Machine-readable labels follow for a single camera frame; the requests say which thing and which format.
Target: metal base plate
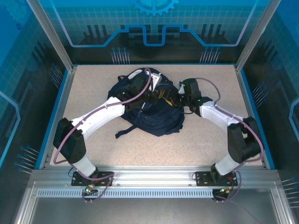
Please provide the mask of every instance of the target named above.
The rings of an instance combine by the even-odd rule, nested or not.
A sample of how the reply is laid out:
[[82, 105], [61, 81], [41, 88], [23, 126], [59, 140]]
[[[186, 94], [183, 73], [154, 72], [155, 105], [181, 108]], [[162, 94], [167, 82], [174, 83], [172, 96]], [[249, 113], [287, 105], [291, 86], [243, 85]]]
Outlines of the metal base plate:
[[234, 180], [234, 187], [238, 186], [238, 181], [236, 178], [236, 174], [229, 173], [221, 177], [221, 179], [218, 180], [218, 183], [214, 183], [210, 172], [195, 172], [194, 174], [196, 179], [196, 186], [198, 187], [204, 187], [204, 186], [219, 186], [219, 187], [230, 187], [232, 186], [231, 181], [228, 179], [229, 177], [233, 178]]
[[[112, 174], [113, 172], [99, 172], [98, 173], [98, 177], [97, 178], [100, 178], [100, 177], [104, 177], [104, 176], [108, 176], [110, 174]], [[95, 186], [107, 186], [108, 183], [109, 183], [109, 180], [110, 178], [106, 178], [100, 182], [97, 182], [95, 183], [94, 185]], [[73, 178], [72, 178], [72, 181], [71, 181], [71, 186], [88, 186], [89, 184], [91, 184], [92, 182], [90, 180], [87, 180], [85, 178], [83, 178], [78, 172], [74, 172], [73, 173]]]

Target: work surface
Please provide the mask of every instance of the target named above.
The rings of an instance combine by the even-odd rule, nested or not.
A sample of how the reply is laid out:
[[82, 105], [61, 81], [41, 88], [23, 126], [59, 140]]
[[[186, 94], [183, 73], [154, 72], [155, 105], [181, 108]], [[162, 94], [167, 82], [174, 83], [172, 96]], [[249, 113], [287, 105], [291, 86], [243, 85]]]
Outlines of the work surface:
[[[142, 67], [148, 65], [78, 66], [64, 117], [71, 120], [103, 104], [118, 76]], [[219, 106], [236, 115], [248, 116], [233, 65], [152, 67], [166, 75], [175, 85], [192, 77], [211, 80], [221, 92]], [[203, 96], [217, 99], [217, 92], [211, 84], [201, 80], [198, 83]], [[95, 131], [85, 142], [90, 160], [96, 165], [212, 165], [228, 153], [226, 133], [195, 114], [185, 115], [183, 129], [179, 133], [156, 137], [135, 129], [115, 139], [116, 133], [130, 126], [122, 118], [115, 118]]]

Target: vented metal strip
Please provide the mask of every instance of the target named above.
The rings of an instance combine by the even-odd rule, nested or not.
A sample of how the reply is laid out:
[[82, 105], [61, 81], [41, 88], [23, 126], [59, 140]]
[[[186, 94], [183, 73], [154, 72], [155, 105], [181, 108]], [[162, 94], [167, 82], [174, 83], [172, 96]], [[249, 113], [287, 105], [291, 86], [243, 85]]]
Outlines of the vented metal strip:
[[[82, 197], [83, 189], [39, 189], [37, 197]], [[98, 189], [89, 197], [97, 197], [103, 189]], [[212, 198], [212, 189], [108, 189], [103, 198]]]

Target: navy blue backpack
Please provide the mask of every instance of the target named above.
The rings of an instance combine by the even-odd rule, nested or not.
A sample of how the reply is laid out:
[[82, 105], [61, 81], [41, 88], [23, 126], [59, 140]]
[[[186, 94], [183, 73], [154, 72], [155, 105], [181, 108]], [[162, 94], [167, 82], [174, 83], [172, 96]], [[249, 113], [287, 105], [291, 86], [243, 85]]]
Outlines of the navy blue backpack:
[[[159, 71], [153, 68], [150, 68], [150, 71], [152, 73], [160, 74], [162, 77], [160, 84], [156, 86], [155, 90], [168, 88], [177, 90], [177, 88], [172, 84], [173, 82]], [[133, 83], [134, 78], [129, 79], [129, 75], [118, 77], [118, 83], [116, 83], [108, 92], [108, 98], [113, 96], [122, 87]], [[132, 126], [127, 130], [118, 132], [115, 135], [116, 138], [129, 133], [135, 128], [140, 128], [141, 130], [144, 130], [145, 132], [151, 133], [155, 136], [178, 133], [183, 127], [183, 122], [185, 119], [183, 108], [178, 109], [172, 107], [163, 98], [160, 98], [155, 105], [150, 102], [146, 102], [145, 105], [143, 105], [143, 108], [140, 106], [140, 108], [124, 113], [121, 117], [130, 122]]]

